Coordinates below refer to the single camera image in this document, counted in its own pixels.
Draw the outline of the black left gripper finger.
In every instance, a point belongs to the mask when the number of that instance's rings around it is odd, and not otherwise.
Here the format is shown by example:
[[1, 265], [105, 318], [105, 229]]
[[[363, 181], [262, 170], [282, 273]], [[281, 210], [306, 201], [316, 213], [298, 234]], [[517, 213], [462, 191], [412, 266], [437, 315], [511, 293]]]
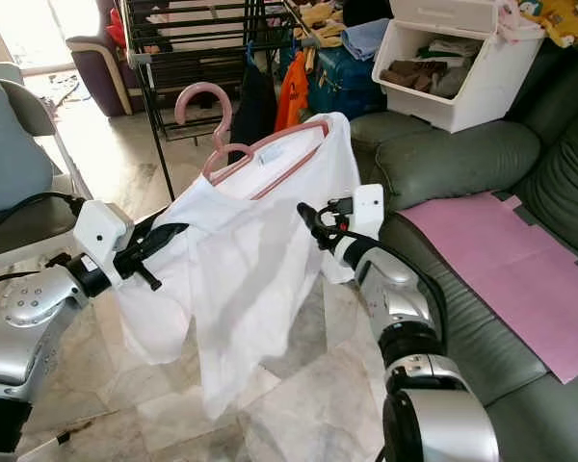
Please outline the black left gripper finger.
[[185, 229], [187, 223], [170, 221], [170, 223], [156, 225], [152, 221], [143, 221], [135, 227], [135, 260], [144, 261], [165, 247], [171, 239]]

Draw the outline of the white shirt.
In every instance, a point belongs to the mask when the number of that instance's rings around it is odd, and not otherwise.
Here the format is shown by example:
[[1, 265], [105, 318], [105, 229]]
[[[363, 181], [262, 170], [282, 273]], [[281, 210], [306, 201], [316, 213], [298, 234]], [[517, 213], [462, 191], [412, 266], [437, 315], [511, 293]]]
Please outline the white shirt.
[[359, 180], [350, 120], [328, 112], [258, 148], [222, 181], [194, 181], [157, 218], [185, 228], [146, 259], [160, 287], [135, 276], [116, 289], [126, 346], [168, 364], [194, 340], [202, 409], [218, 418], [264, 358], [283, 355], [316, 278], [347, 280], [297, 207], [351, 196]]

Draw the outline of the pink plastic clothes hanger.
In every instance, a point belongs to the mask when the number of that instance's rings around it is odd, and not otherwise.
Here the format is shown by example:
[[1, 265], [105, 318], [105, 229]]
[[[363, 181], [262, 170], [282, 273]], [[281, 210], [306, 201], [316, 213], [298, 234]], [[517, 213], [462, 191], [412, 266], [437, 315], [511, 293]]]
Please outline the pink plastic clothes hanger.
[[[199, 81], [199, 83], [191, 84], [180, 92], [174, 106], [175, 122], [179, 124], [185, 122], [185, 107], [187, 107], [188, 102], [200, 92], [213, 93], [213, 95], [218, 97], [220, 104], [222, 104], [222, 122], [218, 124], [218, 127], [214, 129], [213, 135], [211, 135], [211, 140], [213, 140], [216, 145], [216, 149], [213, 151], [213, 154], [205, 160], [204, 167], [200, 172], [202, 179], [210, 182], [213, 186], [219, 185], [220, 182], [226, 180], [232, 173], [235, 173], [246, 164], [252, 162], [255, 157], [255, 151], [266, 148], [266, 146], [272, 144], [272, 142], [283, 140], [283, 138], [290, 135], [297, 135], [299, 132], [310, 132], [311, 129], [316, 129], [323, 137], [328, 136], [329, 128], [324, 120], [308, 120], [308, 122], [299, 124], [299, 126], [281, 129], [281, 131], [275, 132], [274, 135], [270, 135], [267, 138], [263, 138], [262, 141], [256, 142], [254, 146], [241, 144], [240, 142], [229, 142], [228, 144], [222, 145], [223, 137], [230, 132], [233, 110], [230, 98], [228, 98], [227, 93], [218, 87], [218, 85], [209, 83], [209, 81]], [[244, 158], [241, 158], [239, 163], [233, 164], [232, 168], [228, 168], [222, 175], [210, 177], [209, 172], [216, 160], [221, 159], [223, 155], [227, 157], [232, 151], [239, 151], [239, 153], [244, 154]]]

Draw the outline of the black metal drying rack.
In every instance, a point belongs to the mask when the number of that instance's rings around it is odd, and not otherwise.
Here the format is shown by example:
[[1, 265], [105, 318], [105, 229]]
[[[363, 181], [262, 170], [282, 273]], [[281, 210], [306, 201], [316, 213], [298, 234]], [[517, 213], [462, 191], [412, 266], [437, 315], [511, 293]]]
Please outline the black metal drying rack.
[[197, 137], [200, 129], [214, 126], [218, 117], [187, 120], [182, 124], [163, 115], [179, 93], [197, 81], [210, 81], [225, 90], [237, 90], [244, 79], [247, 53], [270, 61], [273, 54], [292, 47], [295, 28], [302, 28], [301, 14], [292, 0], [240, 0], [245, 8], [242, 45], [201, 50], [173, 50], [157, 28], [209, 25], [210, 21], [171, 22], [153, 25], [147, 17], [152, 6], [183, 0], [118, 0], [125, 28], [127, 64], [132, 67], [143, 93], [149, 127], [163, 179], [171, 169], [163, 145], [167, 141]]

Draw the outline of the grey seat folding chair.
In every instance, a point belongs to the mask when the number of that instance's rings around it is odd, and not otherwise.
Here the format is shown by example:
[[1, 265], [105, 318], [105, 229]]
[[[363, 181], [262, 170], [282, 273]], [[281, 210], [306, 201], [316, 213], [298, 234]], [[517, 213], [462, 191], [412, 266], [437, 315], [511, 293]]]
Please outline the grey seat folding chair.
[[67, 241], [82, 204], [92, 199], [92, 193], [50, 110], [16, 81], [0, 80], [0, 85], [21, 126], [45, 153], [54, 172], [50, 190], [0, 211], [0, 261], [17, 261], [40, 246]]

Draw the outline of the orange shirt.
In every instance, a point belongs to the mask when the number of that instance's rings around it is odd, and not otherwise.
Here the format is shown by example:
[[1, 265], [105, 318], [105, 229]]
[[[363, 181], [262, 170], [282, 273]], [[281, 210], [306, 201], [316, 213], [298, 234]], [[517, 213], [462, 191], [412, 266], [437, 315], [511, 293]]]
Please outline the orange shirt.
[[298, 50], [286, 71], [277, 100], [275, 128], [280, 131], [302, 123], [302, 111], [308, 107], [308, 79], [305, 52]]

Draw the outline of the dark navy shirt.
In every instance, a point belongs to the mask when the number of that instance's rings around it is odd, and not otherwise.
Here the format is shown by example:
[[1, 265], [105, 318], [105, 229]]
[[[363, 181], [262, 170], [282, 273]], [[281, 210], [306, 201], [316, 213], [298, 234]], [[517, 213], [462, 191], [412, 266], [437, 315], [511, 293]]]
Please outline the dark navy shirt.
[[246, 61], [239, 109], [233, 115], [230, 141], [254, 146], [275, 131], [276, 93], [270, 76]]

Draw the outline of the pink mat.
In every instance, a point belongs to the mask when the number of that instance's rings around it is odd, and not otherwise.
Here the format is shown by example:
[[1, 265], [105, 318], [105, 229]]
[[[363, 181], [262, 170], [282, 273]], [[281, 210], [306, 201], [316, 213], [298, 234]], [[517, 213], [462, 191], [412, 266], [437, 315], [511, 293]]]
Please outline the pink mat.
[[491, 192], [401, 211], [563, 383], [578, 378], [578, 256]]

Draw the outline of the blue oblong cushion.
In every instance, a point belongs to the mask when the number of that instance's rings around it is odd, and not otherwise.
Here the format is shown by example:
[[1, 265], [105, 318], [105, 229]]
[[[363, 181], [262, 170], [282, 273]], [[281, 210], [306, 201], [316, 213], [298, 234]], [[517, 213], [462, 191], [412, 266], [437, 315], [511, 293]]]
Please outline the blue oblong cushion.
[[0, 211], [51, 189], [52, 163], [25, 131], [0, 85]]

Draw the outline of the folded blue towel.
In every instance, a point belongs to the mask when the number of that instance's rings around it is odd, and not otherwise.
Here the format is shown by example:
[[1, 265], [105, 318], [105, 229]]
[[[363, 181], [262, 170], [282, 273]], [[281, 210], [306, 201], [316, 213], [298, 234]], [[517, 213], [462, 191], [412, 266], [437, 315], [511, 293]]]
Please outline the folded blue towel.
[[379, 18], [362, 25], [348, 26], [339, 37], [343, 47], [357, 61], [370, 61], [381, 48], [381, 41], [389, 23], [390, 18]]

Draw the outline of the white open storage bin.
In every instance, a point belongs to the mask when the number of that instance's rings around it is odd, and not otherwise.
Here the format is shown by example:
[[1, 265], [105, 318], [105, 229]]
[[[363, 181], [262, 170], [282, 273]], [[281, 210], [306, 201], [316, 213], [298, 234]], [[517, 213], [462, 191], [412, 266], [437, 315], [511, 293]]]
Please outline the white open storage bin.
[[[390, 0], [394, 17], [378, 49], [372, 79], [386, 95], [387, 110], [418, 117], [451, 133], [505, 117], [544, 38], [508, 42], [499, 36], [493, 0]], [[400, 87], [381, 78], [396, 61], [439, 37], [474, 39], [477, 57], [452, 98]]]

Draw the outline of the mustard yellow clothes pile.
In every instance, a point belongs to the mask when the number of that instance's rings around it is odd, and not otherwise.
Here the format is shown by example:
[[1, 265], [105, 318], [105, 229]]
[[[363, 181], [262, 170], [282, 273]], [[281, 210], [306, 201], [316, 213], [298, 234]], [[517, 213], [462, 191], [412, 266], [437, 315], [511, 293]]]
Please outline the mustard yellow clothes pile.
[[298, 6], [302, 25], [295, 28], [294, 37], [303, 47], [341, 47], [342, 32], [346, 30], [343, 13], [331, 3]]

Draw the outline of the cream couch cushion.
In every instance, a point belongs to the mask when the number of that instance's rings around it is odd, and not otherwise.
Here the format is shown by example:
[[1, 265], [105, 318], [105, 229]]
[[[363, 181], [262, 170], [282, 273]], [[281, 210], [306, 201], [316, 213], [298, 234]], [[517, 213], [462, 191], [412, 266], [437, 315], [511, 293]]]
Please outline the cream couch cushion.
[[244, 12], [240, 0], [183, 0], [152, 6], [147, 19], [153, 25], [171, 22], [210, 21], [209, 25], [157, 28], [173, 50], [240, 47], [244, 43]]

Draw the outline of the red soft item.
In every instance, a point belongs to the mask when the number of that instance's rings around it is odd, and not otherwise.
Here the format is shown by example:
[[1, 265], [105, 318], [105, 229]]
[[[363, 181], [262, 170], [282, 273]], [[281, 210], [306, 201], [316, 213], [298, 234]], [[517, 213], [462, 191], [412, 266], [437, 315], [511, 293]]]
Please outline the red soft item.
[[122, 16], [118, 8], [111, 8], [108, 11], [109, 23], [105, 26], [105, 31], [109, 39], [115, 43], [118, 48], [125, 49], [127, 47], [125, 38], [125, 28], [123, 28]]

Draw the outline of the black fabric bag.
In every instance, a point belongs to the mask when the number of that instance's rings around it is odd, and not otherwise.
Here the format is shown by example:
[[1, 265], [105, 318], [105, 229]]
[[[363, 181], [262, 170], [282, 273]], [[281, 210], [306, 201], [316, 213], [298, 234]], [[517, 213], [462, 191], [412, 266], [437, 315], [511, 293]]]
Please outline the black fabric bag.
[[390, 0], [343, 0], [341, 13], [342, 22], [347, 27], [394, 17]]

